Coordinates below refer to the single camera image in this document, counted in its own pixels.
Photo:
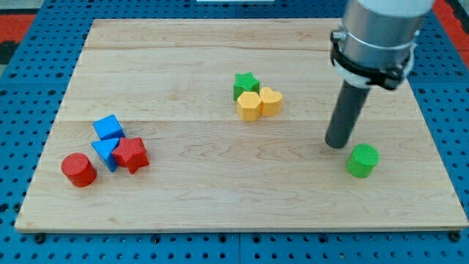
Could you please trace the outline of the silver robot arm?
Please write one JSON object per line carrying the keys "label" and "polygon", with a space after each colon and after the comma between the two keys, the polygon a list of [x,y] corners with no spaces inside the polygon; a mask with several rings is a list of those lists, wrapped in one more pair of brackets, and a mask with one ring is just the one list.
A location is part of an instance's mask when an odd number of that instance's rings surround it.
{"label": "silver robot arm", "polygon": [[330,33],[330,60],[361,89],[396,89],[413,68],[416,38],[434,0],[349,0]]}

